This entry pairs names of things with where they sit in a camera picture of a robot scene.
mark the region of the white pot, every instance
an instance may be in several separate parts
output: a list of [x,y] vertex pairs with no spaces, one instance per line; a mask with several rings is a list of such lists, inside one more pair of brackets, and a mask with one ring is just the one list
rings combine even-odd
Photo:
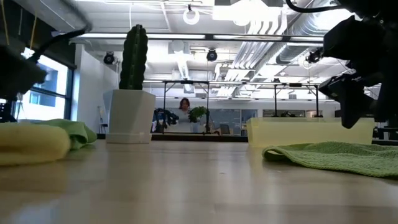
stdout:
[[142,90],[113,90],[107,143],[150,143],[155,95]]

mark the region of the person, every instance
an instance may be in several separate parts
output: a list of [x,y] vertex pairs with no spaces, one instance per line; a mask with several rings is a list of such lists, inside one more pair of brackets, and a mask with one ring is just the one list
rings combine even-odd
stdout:
[[171,125],[167,132],[192,133],[192,124],[189,120],[190,102],[187,98],[180,101],[180,107],[174,114],[179,117],[176,125]]

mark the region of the desk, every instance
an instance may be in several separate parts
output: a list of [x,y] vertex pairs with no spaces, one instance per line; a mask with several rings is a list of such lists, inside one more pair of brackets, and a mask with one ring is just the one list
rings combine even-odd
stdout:
[[398,183],[263,162],[245,143],[106,145],[0,168],[1,223],[398,223]]

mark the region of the yellow plastic bin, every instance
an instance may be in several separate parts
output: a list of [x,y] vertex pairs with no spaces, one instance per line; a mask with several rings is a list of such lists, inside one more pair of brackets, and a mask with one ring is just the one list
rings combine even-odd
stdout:
[[351,129],[342,127],[339,118],[251,118],[247,125],[252,147],[326,141],[371,144],[375,127],[370,118],[360,119]]

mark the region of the green cloth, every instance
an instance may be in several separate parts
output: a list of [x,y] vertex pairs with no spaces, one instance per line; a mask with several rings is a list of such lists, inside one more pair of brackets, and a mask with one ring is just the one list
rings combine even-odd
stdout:
[[343,142],[269,146],[263,150],[262,156],[268,161],[288,159],[313,169],[347,171],[371,177],[398,177],[396,146]]
[[64,129],[70,138],[70,150],[80,149],[97,140],[97,135],[84,122],[69,121],[67,119],[52,119],[39,121],[35,124],[46,124]]

